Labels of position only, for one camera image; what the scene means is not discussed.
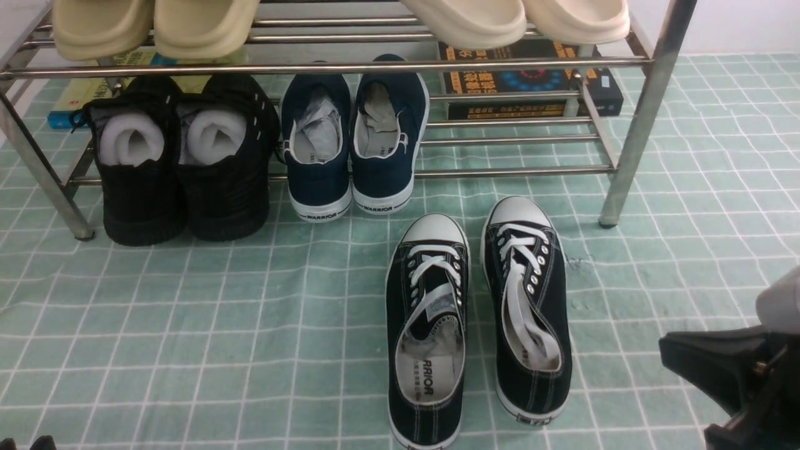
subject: white rubber toe cap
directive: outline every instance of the white rubber toe cap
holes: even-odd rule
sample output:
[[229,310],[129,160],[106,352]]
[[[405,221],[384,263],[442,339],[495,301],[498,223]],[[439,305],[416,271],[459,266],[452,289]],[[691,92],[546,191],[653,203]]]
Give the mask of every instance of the white rubber toe cap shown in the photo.
[[443,240],[466,245],[461,228],[444,214],[428,214],[411,224],[403,242]]
[[505,222],[532,222],[547,227],[553,226],[545,212],[525,197],[505,197],[495,205],[489,225]]

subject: green grid mat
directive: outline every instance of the green grid mat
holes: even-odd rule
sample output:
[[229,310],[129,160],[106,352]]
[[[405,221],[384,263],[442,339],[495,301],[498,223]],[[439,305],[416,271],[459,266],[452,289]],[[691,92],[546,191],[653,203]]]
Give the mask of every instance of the green grid mat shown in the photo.
[[[627,97],[610,121],[619,144],[643,79],[616,73]],[[279,94],[289,78],[262,81]],[[427,81],[436,90],[436,76]],[[87,140],[46,125],[64,86],[49,82],[26,115],[60,173]],[[443,119],[441,105],[432,119]],[[457,147],[425,150],[418,165],[523,162],[600,159],[591,144]],[[319,225],[299,221],[286,186],[274,184],[269,222],[248,239],[184,235],[130,249],[102,230],[89,243],[72,239],[8,144],[0,180],[0,437],[22,446],[51,434],[67,449],[399,448],[386,412],[390,253],[417,217],[442,212],[477,255],[494,203],[526,195],[550,215],[570,260],[572,395],[541,430],[504,412],[490,298],[476,276],[453,448],[701,449],[701,430],[726,417],[662,368],[657,341],[755,323],[755,296],[800,263],[800,57],[681,58],[613,230],[597,225],[608,182],[595,175],[426,180],[389,218],[354,210]],[[100,227],[100,191],[84,187],[76,201]]]

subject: navy blue canvas shoe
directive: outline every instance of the navy blue canvas shoe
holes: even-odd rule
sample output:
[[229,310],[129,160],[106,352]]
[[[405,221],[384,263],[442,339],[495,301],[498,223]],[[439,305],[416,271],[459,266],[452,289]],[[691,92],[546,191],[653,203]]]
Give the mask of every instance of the navy blue canvas shoe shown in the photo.
[[[375,61],[403,61],[394,54]],[[367,74],[356,94],[353,197],[371,214],[404,207],[414,189],[414,162],[425,133],[430,96],[419,74]]]
[[341,75],[297,75],[281,101],[292,207],[307,222],[328,222],[353,202],[347,171],[350,88]]

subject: white slipper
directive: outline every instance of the white slipper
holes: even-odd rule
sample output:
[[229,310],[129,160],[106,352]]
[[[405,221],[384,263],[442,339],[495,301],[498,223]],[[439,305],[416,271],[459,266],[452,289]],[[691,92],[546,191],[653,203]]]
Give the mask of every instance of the white slipper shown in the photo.
[[221,58],[250,34],[259,0],[156,0],[155,48],[167,58]]
[[462,50],[507,46],[525,35],[522,0],[401,0],[437,38]]
[[630,32],[627,0],[523,0],[536,30],[565,44],[604,44]]
[[55,0],[52,17],[58,53],[89,61],[142,45],[153,27],[153,0]]

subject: canvas sneaker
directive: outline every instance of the canvas sneaker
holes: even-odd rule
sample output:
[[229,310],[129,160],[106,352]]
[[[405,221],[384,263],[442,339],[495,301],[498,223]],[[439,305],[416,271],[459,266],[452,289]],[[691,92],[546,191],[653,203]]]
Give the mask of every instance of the canvas sneaker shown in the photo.
[[[384,54],[375,61],[403,61]],[[414,163],[425,133],[430,96],[419,74],[366,74],[358,85],[353,123],[353,197],[364,211],[385,215],[404,207],[414,189]]]
[[91,129],[103,226],[116,243],[154,245],[186,226],[186,202],[171,166],[179,136],[173,105],[181,93],[170,77],[144,75],[119,96],[92,100],[70,115],[73,127]]
[[525,424],[548,424],[570,391],[566,268],[558,234],[524,197],[494,206],[481,237],[481,263],[497,324],[496,388]]
[[283,148],[292,207],[307,222],[328,222],[353,202],[347,147],[350,88],[341,75],[297,75],[281,100]]
[[253,77],[212,76],[177,105],[181,146],[174,160],[199,239],[228,241],[260,229],[270,212],[267,169],[278,144],[278,113]]
[[403,448],[452,444],[461,424],[470,252],[460,226],[414,222],[386,275],[389,415]]

